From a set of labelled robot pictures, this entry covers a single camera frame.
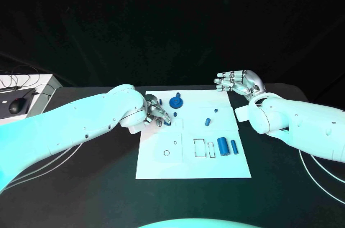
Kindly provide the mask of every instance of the black table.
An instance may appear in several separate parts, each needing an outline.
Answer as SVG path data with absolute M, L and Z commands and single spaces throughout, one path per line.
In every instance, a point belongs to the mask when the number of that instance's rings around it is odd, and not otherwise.
M 286 99 L 307 101 L 286 84 L 268 84 Z M 216 86 L 139 87 L 149 90 Z M 60 88 L 47 111 L 110 87 Z M 247 104 L 229 93 L 234 108 Z M 180 218 L 211 218 L 260 227 L 344 227 L 345 206 L 308 176 L 298 149 L 239 123 L 253 178 L 136 180 L 141 133 L 120 125 L 84 143 L 48 175 L 0 195 L 2 228 L 135 228 Z

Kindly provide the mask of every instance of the dark curtain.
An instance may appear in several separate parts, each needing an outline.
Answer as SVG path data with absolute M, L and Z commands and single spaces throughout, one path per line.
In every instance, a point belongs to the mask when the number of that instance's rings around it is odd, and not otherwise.
M 344 0 L 0 0 L 0 10 L 2 69 L 32 65 L 64 85 L 213 84 L 252 69 L 314 100 L 343 80 Z

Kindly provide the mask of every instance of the computer mouse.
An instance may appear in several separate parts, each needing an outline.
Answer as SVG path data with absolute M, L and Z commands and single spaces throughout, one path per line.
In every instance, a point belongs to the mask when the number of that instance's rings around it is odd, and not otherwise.
M 22 111 L 25 102 L 27 99 L 24 97 L 19 97 L 14 100 L 14 102 L 9 105 L 11 114 L 18 114 Z

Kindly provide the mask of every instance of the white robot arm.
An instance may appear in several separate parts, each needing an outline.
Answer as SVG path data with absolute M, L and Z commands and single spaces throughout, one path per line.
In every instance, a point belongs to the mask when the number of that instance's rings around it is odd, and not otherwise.
M 125 84 L 0 126 L 0 191 L 34 163 L 107 133 L 118 123 L 135 134 L 162 119 L 171 123 L 158 98 Z
M 279 138 L 307 153 L 345 162 L 345 111 L 268 93 L 252 71 L 220 73 L 217 91 L 245 95 L 249 105 L 236 109 L 240 122 L 250 120 L 255 130 Z

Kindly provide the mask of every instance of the blue small part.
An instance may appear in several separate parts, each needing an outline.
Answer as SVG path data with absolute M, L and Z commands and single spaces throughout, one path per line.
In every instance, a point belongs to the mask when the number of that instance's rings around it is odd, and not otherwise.
M 230 150 L 229 150 L 229 143 L 227 143 L 227 138 L 226 137 L 220 137 L 217 139 L 219 142 L 219 147 L 220 147 L 220 152 L 223 156 L 229 156 L 230 155 Z
M 207 119 L 207 122 L 206 122 L 206 126 L 207 126 L 207 127 L 210 126 L 210 122 L 211 122 L 211 119 L 209 118 L 209 119 Z
M 236 141 L 234 140 L 232 140 L 232 146 L 233 146 L 234 154 L 237 155 L 239 151 L 237 151 L 237 146 L 236 146 Z
M 183 105 L 184 105 L 184 100 L 183 100 L 183 98 L 181 98 L 180 92 L 177 93 L 177 97 L 174 97 L 174 98 L 171 99 L 170 105 L 171 105 L 171 107 L 175 108 L 175 109 L 178 109 L 178 108 L 183 107 Z

